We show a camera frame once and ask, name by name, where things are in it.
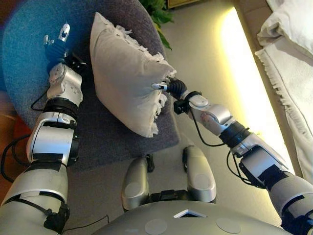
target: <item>round button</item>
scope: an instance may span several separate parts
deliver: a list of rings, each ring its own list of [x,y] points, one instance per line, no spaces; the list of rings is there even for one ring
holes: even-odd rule
[[[241,231],[240,226],[230,219],[219,218],[216,220],[216,224],[220,229],[229,234],[238,234]]]
[[[145,225],[145,231],[149,235],[160,235],[167,229],[167,223],[162,219],[150,220]]]

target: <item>gray fabric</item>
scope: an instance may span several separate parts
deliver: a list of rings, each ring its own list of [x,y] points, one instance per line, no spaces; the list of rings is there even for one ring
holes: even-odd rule
[[[79,161],[72,169],[85,171],[137,157],[178,143],[176,123],[167,102],[157,119],[159,134],[141,137],[117,120],[97,99],[89,56],[89,37],[94,13],[98,11],[113,24],[131,29],[131,36],[151,54],[164,50],[151,19],[137,0],[28,0],[5,27],[3,75],[12,102],[22,119],[33,128],[40,114],[30,104],[48,87],[43,36],[57,38],[62,25],[71,26],[67,44],[89,64],[82,74],[84,101],[79,109],[78,134],[81,136]],[[45,99],[39,102],[44,106]]]

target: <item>white pillow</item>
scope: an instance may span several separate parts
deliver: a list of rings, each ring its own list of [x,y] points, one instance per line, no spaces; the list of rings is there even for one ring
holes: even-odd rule
[[[166,96],[151,84],[176,71],[160,53],[152,56],[129,33],[95,14],[90,37],[95,89],[99,100],[129,129],[153,137]]]

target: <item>green plant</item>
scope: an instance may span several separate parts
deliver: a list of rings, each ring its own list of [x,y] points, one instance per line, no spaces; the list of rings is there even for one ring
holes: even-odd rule
[[[157,32],[162,40],[163,45],[166,48],[172,50],[169,42],[166,40],[164,34],[161,31],[161,24],[173,22],[173,14],[166,10],[165,0],[139,0],[141,4],[146,8],[147,12],[151,16],[152,21],[157,29]]]

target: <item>yellow light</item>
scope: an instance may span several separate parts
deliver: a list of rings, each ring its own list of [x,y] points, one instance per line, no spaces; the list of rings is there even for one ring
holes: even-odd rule
[[[221,40],[233,80],[230,82],[236,85],[234,89],[243,107],[246,121],[244,124],[281,154],[290,171],[294,173],[276,117],[234,7],[222,20]]]

